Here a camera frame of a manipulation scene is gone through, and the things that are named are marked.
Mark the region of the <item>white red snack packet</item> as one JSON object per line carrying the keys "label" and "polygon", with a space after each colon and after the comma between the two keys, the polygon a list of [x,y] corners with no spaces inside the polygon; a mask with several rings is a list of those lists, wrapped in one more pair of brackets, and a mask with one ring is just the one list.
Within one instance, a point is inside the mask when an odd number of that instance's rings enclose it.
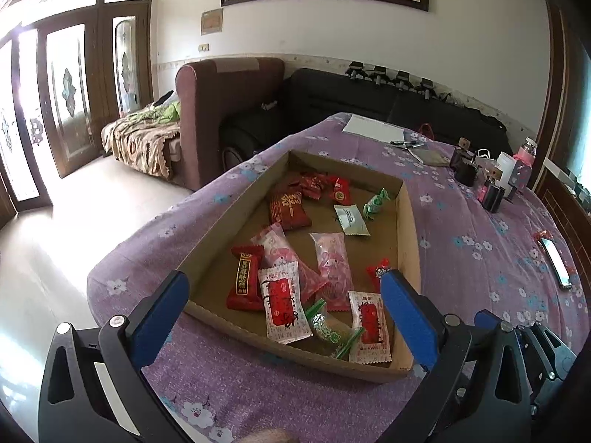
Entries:
{"label": "white red snack packet", "polygon": [[363,365],[392,362],[391,338],[382,296],[349,291],[353,329],[360,336],[349,350],[349,362]]}

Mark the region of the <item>black smartphone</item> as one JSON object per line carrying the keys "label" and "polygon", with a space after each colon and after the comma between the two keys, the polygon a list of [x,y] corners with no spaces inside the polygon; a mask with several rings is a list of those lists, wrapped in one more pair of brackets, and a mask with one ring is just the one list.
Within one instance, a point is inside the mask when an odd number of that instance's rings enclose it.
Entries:
{"label": "black smartphone", "polygon": [[572,288],[570,274],[555,242],[547,237],[541,237],[540,244],[556,276],[558,286],[563,290],[570,290]]}

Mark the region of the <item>red paper packet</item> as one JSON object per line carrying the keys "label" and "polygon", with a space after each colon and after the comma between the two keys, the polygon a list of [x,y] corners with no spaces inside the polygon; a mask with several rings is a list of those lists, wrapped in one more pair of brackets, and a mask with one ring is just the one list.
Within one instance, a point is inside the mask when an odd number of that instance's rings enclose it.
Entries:
{"label": "red paper packet", "polygon": [[534,239],[541,247],[549,267],[557,279],[558,286],[562,289],[571,288],[573,286],[572,273],[569,271],[551,233],[547,230],[539,231],[534,234]]}

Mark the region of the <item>small red snack packet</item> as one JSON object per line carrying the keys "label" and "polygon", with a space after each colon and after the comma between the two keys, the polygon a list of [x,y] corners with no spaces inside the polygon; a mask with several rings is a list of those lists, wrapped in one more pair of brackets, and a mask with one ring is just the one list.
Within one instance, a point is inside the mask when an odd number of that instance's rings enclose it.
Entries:
{"label": "small red snack packet", "polygon": [[384,258],[377,265],[368,266],[366,268],[367,274],[372,283],[373,291],[376,293],[381,292],[381,279],[385,273],[388,273],[392,269],[391,262],[388,258]]}

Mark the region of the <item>black cylinder container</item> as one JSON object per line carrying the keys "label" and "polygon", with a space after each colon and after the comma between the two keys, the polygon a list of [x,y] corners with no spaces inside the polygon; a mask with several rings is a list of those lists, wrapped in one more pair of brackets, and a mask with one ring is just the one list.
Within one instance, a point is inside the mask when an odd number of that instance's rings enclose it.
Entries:
{"label": "black cylinder container", "polygon": [[504,188],[495,179],[487,178],[479,189],[477,200],[489,213],[496,213],[504,197]]}
{"label": "black cylinder container", "polygon": [[474,153],[470,151],[471,142],[462,137],[450,160],[450,168],[454,179],[464,186],[472,187],[475,183],[478,168],[474,161]]}

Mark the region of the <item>pink water bottle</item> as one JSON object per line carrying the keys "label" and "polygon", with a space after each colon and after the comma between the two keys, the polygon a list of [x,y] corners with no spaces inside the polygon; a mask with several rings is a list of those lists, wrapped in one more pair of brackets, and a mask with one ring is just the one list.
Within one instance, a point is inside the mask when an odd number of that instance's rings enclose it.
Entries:
{"label": "pink water bottle", "polygon": [[510,183],[517,190],[523,190],[529,183],[536,158],[537,143],[526,137],[518,152],[514,155],[516,161]]}

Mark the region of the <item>red gold snack bar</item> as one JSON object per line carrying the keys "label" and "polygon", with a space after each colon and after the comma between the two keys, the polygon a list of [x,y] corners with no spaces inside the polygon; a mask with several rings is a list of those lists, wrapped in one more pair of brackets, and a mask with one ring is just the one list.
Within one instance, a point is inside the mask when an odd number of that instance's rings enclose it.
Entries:
{"label": "red gold snack bar", "polygon": [[226,307],[238,311],[263,311],[263,298],[260,296],[257,275],[264,256],[263,246],[235,246],[231,248],[231,254],[238,260],[238,266],[235,283],[232,284],[226,298]]}

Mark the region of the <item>green white wrapped candy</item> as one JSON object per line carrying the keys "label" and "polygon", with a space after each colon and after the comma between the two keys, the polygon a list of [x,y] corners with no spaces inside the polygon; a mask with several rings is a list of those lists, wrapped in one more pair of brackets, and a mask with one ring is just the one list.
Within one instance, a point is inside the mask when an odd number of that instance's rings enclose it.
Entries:
{"label": "green white wrapped candy", "polygon": [[377,194],[373,195],[370,200],[363,205],[363,217],[369,220],[374,220],[379,215],[386,201],[390,201],[390,195],[386,188],[382,188]]}

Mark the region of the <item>pale green snack packet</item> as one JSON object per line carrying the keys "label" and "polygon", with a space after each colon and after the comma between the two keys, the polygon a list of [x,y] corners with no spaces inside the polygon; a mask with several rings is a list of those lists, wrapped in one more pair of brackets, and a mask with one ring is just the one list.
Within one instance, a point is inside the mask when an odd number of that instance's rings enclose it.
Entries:
{"label": "pale green snack packet", "polygon": [[358,206],[335,205],[334,209],[343,233],[349,236],[370,236],[370,231]]}

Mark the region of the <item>brown notebook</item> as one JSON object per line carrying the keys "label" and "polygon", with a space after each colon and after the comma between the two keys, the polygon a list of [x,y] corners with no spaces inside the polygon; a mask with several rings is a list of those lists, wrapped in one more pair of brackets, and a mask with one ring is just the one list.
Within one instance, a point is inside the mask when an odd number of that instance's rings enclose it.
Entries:
{"label": "brown notebook", "polygon": [[409,153],[422,165],[432,167],[448,167],[450,165],[450,159],[436,150],[411,148]]}

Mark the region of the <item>red round-logo packet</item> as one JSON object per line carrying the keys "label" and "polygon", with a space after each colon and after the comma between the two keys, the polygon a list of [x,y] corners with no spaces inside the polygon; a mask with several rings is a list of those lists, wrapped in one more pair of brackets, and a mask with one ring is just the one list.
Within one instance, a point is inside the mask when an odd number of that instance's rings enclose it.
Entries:
{"label": "red round-logo packet", "polygon": [[349,206],[352,204],[351,182],[349,179],[329,175],[329,184],[332,186],[331,200],[336,205]]}

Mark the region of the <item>crumpled red wrapper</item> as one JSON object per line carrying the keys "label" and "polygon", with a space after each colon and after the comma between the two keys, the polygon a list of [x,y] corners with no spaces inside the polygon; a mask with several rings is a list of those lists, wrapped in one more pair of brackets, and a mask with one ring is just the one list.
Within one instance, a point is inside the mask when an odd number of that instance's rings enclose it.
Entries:
{"label": "crumpled red wrapper", "polygon": [[320,201],[325,189],[329,186],[327,175],[318,172],[304,172],[294,178],[287,187],[301,192],[304,198]]}

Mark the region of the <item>patterned blanket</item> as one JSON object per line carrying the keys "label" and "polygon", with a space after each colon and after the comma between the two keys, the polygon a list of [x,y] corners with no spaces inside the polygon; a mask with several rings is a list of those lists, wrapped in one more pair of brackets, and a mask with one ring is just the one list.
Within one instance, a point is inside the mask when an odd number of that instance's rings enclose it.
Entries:
{"label": "patterned blanket", "polygon": [[178,101],[148,105],[107,124],[101,130],[105,153],[132,169],[170,180],[173,170],[167,145],[180,136]]}

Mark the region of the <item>white paper sheet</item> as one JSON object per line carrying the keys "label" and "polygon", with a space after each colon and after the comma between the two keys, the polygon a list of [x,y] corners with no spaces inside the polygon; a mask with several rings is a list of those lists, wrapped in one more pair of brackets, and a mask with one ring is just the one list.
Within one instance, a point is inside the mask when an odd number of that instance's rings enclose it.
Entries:
{"label": "white paper sheet", "polygon": [[342,128],[342,132],[388,144],[406,141],[402,127],[356,114],[351,116],[349,122]]}

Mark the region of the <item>wooden glass door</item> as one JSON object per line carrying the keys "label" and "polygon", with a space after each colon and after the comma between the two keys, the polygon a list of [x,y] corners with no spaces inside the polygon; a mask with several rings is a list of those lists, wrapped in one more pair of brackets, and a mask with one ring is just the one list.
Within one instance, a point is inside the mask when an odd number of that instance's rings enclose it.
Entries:
{"label": "wooden glass door", "polygon": [[151,0],[10,0],[1,11],[1,205],[52,204],[50,182],[103,151],[152,97]]}

